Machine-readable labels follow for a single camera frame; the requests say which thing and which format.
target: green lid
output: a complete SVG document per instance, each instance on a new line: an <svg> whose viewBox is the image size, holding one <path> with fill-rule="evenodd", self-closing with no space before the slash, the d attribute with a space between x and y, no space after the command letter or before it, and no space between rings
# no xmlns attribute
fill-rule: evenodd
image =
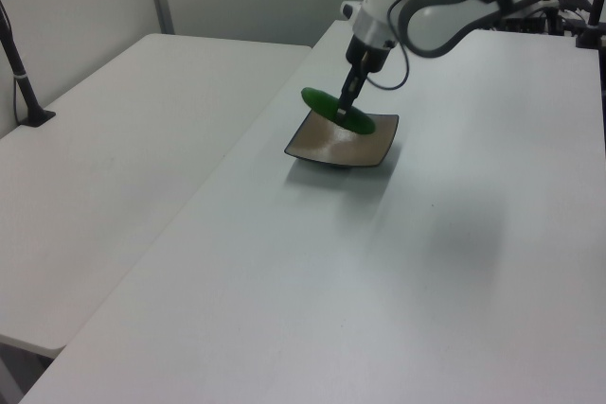
<svg viewBox="0 0 606 404"><path fill-rule="evenodd" d="M333 97L321 90L306 87L301 91L303 101L316 114L322 115L327 120L336 123L341 128L356 132L358 134L372 134L375 132L375 122L357 108L351 107L342 123L337 123L338 98Z"/></svg>

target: black cable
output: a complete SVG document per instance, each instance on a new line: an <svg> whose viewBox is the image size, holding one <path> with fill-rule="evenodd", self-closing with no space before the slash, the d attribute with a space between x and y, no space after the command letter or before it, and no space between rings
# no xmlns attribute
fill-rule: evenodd
<svg viewBox="0 0 606 404"><path fill-rule="evenodd" d="M398 34L398 31L396 30L396 27L394 26L394 23L391 19L391 13L393 12L394 8L402 1L403 0L396 0L393 4L391 4L389 9L387 10L387 23L389 25L389 29L391 30L391 33L394 34L394 37L398 41L401 52L404 55L404 60L406 61L406 74L404 75L404 79L398 85L394 85L393 87L387 87L387 86L384 86L384 85L381 85L381 84L375 82L374 80L372 80L371 78L366 76L366 80L368 82L370 82L371 85L373 85L374 87L376 87L378 89L385 90L385 91L394 91L394 90L400 89L408 81L408 77L410 76L410 60L408 59L408 53L406 52L406 48L404 47L404 44L401 42L400 35Z"/></svg>
<svg viewBox="0 0 606 404"><path fill-rule="evenodd" d="M531 11L529 14L527 14L526 16L524 16L522 19L527 19L530 16L532 16L533 14L537 14L537 13L545 13L546 11L549 11L550 9L553 9L553 7L540 7L539 9L535 9L534 11Z"/></svg>
<svg viewBox="0 0 606 404"><path fill-rule="evenodd" d="M12 33L12 24L10 23L9 14L5 10L2 0L0 0L0 13L2 14L2 20L7 22L9 32ZM14 76L12 78L12 113L15 116L15 123L17 126L21 125L19 116L17 115L17 78Z"/></svg>
<svg viewBox="0 0 606 404"><path fill-rule="evenodd" d="M17 126L21 125L19 116L17 115L17 78L12 79L12 113L15 116Z"/></svg>
<svg viewBox="0 0 606 404"><path fill-rule="evenodd" d="M5 19L7 20L7 25L9 26L9 30L12 32L12 24L10 23L10 18L9 18L9 14L7 13L7 11L4 9L4 4L2 3L2 1L0 0L0 12L2 12L2 15L5 17Z"/></svg>

